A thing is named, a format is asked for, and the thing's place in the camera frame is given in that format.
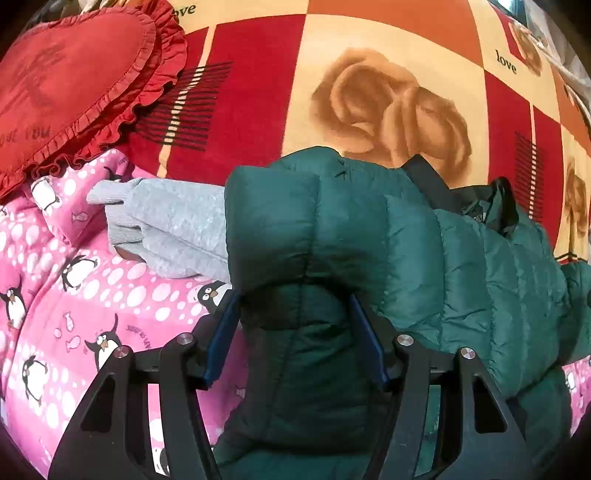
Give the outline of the dark green quilted jacket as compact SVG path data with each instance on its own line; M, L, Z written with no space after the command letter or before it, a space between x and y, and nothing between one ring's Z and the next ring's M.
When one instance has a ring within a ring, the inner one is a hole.
M590 267L561 264L503 186L453 213L403 169L303 150L225 185L230 282L242 294L245 398L214 447L226 479L358 479L386 419L344 300L453 353L471 347L544 471L569 439L565 365L590 352Z

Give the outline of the pink penguin quilt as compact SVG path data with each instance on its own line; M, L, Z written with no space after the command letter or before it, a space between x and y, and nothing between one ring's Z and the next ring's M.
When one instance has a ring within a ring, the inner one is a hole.
M228 291L240 297L235 337L221 378L197 394L213 456L226 421L245 398L249 354L242 332L242 294L232 287L231 279L166 279L144 262L122 257L109 244L104 208L87 202L87 194L102 181L99 170L123 162L118 152L105 154L88 171L52 183L47 199L26 189L2 209L1 425L45 478L71 417L114 350L123 345L134 352L164 346L213 314ZM436 209L463 211L473 203L475 189L489 192L501 184L507 209L498 218L498 228L507 230L510 211L522 210L505 178L449 189L420 157L399 169ZM566 446L590 421L588 410L572 404L567 365L563 371L572 418ZM431 467L437 425L437 415L431 413L418 479L425 479L422 474ZM157 386L149 389L149 429L158 479L171 479Z

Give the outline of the grey sweatshirt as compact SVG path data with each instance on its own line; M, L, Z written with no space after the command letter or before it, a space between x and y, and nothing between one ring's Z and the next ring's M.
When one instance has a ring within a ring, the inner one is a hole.
M166 279L228 282L224 187L166 179L102 180L87 194L104 208L109 244Z

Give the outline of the red orange rose blanket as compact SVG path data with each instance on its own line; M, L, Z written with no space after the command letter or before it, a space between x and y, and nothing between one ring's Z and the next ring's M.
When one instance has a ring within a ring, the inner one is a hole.
M590 256L590 120L528 29L487 1L176 1L177 83L123 151L222 184L311 146L451 187L508 178L562 262Z

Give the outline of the red heart-shaped pillow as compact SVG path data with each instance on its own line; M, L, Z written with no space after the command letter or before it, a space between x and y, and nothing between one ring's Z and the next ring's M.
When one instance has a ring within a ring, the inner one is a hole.
M167 1L42 23L1 61L1 194L79 169L177 82L184 31Z

